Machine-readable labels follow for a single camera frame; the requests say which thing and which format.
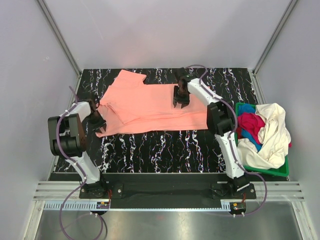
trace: blue cloth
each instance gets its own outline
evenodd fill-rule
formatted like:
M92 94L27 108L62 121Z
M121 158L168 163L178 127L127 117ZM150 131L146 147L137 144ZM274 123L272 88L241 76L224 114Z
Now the blue cloth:
M252 142L252 143L255 145L255 147L256 147L256 149L258 150L258 152L261 150L262 144L258 144L258 143L256 142L256 140L252 137L252 135L251 135L247 130L244 130L244 129L242 128L241 135L242 135L243 138L249 139L250 142Z
M238 107L238 116L241 116L243 113L255 114L256 110L250 104L245 103Z

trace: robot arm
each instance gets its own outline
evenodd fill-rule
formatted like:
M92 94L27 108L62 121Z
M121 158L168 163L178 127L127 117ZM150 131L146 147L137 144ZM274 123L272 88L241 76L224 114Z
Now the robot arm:
M174 73L178 86L174 87L173 105L181 104L185 107L189 104L189 94L194 94L205 106L207 106L206 124L211 133L217 139L222 155L225 161L226 175L229 177L232 192L238 192L247 186L247 180L244 171L239 167L238 152L236 151L235 133L232 129L235 126L235 119L230 109L221 102L222 97L216 95L208 86L206 86L195 73L186 73L184 68L180 68Z
M59 136L56 134L57 124L60 116L53 116L48 119L48 130L50 140L50 150L54 156L64 158L60 149L72 158L66 159L77 173L81 176L82 182L85 182L81 191L90 197L90 194L96 196L97 194L105 193L107 183L103 178L102 173L92 163L86 150L86 135L82 126L84 119L88 119L93 130L99 132L100 129L106 130L106 121L101 117L97 110L97 98L93 95L88 99L84 99L78 103L74 103L75 107L62 119L59 127ZM57 137L59 138L60 148L58 146Z

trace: gray wall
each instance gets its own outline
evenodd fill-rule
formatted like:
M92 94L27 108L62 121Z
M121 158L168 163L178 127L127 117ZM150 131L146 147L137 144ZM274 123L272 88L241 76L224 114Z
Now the gray wall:
M290 177L298 180L320 236L320 1L301 0L264 62L258 80L269 103L286 110L292 137Z
M290 0L45 0L80 68L253 68Z
M0 2L0 239L18 240L52 154L47 119L70 100L76 74L35 0Z

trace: green basket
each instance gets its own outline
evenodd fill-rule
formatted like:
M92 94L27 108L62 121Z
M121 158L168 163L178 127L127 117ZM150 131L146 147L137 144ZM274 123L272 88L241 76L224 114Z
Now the green basket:
M238 108L239 106L244 105L242 102L237 102L235 104L235 115L238 117ZM256 105L250 104L254 109L256 109ZM235 143L238 145L238 135L235 133ZM287 177L289 175L289 165L288 165L288 156L285 156L284 158L284 164L279 167L278 169L276 168L270 168L268 170L265 169L259 169L251 166L244 166L246 170L253 171L253 172L258 172L262 174L270 174L274 176L281 176L281 177Z

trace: cable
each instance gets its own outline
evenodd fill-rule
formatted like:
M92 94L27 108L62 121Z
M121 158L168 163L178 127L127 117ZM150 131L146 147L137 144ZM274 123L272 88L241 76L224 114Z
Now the cable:
M231 112L232 112L232 115L233 115L233 118L234 118L234 128L233 128L232 131L229 133L229 135L228 135L228 140L229 140L229 143L230 143L230 146L231 146L231 152L232 152L232 156L233 156L233 158L234 158L235 164L237 164L238 167L239 167L242 171L244 171L246 174L248 174L248 175L254 175L254 176L259 177L259 178L262 180L263 184L264 184L265 194L264 194L264 198L263 198L263 201L262 201L261 205L260 205L256 210L254 210L254 211L249 212L249 213L246 214L246 215L252 215L252 214L256 213L257 211L259 211L259 210L262 208L262 206L265 204L266 200L267 200L267 195L268 195L267 183L266 183L266 181L264 180L264 178L263 178L260 174L258 174L258 173L256 173L256 172L249 172L249 171L247 171L241 164L239 164L239 160L238 160L237 157L236 157L235 150L234 150L233 145L232 145L232 139L231 139L231 135L236 131L236 129L237 129L237 127L238 127L238 118L237 118L237 115L236 115L236 113L235 113L235 110L234 110L225 100L215 97L215 96L212 94L212 92L208 91L207 88L203 85L202 78L203 78L204 75L208 72L208 69L207 69L205 66L199 65L199 64L195 64L195 65L190 65L190 66L188 66L188 67L186 67L186 68L191 68L191 67L202 67L202 68L205 68L204 74L202 74L201 77L200 77L200 79L199 79L199 85L200 85L200 86L202 87L202 89L205 90L212 98L214 98L215 100L220 101L220 102L222 102L223 104L225 104L225 105L231 110Z
M74 102L75 102L75 104L78 104L79 98L78 98L75 90L74 90L71 86L69 86L69 89L71 90L71 92L72 92L72 94L73 94L73 96L74 96Z
M63 226L64 229L67 229L69 228L71 225L75 224L77 221L79 221L80 219L82 219L83 217L86 217L87 215L90 215L90 213L86 213L86 214L82 214L81 216L77 217L75 220L73 220L73 222L69 223L68 225L66 226ZM52 231L54 231L55 233L59 233L59 232L62 232L61 228L58 229L58 230L54 230L51 228Z
M247 197L246 197L246 193L244 193L244 194L243 194L243 199L242 199L242 201L241 201L241 202L242 202L242 203L246 203L246 199L247 199Z
M65 203L66 201L70 198L70 196L72 194L74 194L78 189L80 189L82 186L84 186L87 182L87 175L85 173L85 171L83 170L83 168L76 162L76 160L72 159L71 157L69 157L63 150L62 146L61 146L61 142L60 142L60 134L59 134L59 130L60 130L60 125L61 125L61 122L62 120L65 118L66 115L68 115L72 110L74 110L76 108L76 106L78 105L78 97L76 95L76 92L73 90L73 88L71 86L69 86L69 88L71 89L72 93L74 94L74 99L75 99L75 103L72 104L72 106L66 110L62 115L61 117L59 118L57 124L56 124L56 129L55 129L55 134L56 134L56 142L57 142L57 145L58 145L58 148L59 148L59 151L60 153L68 160L70 160L71 162L73 162L73 164L75 166L77 166L79 168L79 170L81 171L81 173L83 174L83 179L84 181L76 188L74 189L72 192L69 193L68 196L66 196L66 198L64 199L63 203L61 204L61 207L60 207L60 210L59 210L59 224L60 224L60 228L63 232L63 234L67 237L67 239L69 240L75 240L73 239L72 237L70 237L64 226L63 226L63 223L62 223L62 210L65 206ZM101 234L102 234L102 231L103 231L103 228L104 228L104 219L98 215L98 214L95 214L95 217L98 217L100 219L100 222L101 222L101 229L100 229L100 232L99 234L93 239L93 240L97 240Z
M102 221L103 221L103 225L104 225L104 227L105 227L105 235L104 235L104 238L103 238L103 239L106 239L107 236L108 236L108 227L107 227L107 223L106 223L106 221L103 219L103 217L102 217Z

